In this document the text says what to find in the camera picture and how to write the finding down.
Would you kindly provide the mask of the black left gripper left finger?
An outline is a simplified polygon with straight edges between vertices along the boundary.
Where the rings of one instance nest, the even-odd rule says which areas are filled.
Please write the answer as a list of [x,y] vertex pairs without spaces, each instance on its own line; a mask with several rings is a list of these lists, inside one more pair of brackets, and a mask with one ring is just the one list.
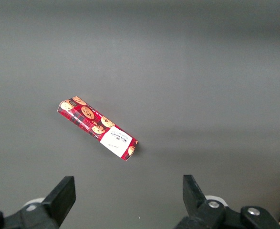
[[76,201],[73,176],[65,176],[42,200],[26,204],[16,213],[0,211],[0,229],[58,229]]

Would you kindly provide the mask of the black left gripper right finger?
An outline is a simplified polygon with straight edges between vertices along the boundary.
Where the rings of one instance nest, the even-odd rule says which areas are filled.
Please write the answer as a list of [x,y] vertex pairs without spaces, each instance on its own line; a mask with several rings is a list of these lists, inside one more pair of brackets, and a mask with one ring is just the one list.
[[192,175],[183,175],[183,201],[188,216],[176,229],[280,229],[264,208],[244,206],[236,212],[219,200],[207,199]]

